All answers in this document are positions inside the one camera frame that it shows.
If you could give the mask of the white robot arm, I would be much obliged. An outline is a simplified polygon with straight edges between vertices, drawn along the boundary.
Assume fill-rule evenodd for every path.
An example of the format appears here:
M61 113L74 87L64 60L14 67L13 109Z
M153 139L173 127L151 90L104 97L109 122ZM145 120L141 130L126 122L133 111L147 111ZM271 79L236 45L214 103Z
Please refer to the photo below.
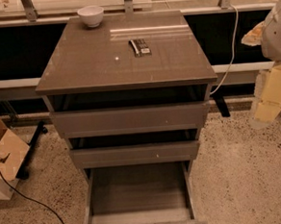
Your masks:
M265 128L281 113L281 0L242 38L241 44L260 45L263 56L274 62L271 69L258 74L251 107L251 126Z

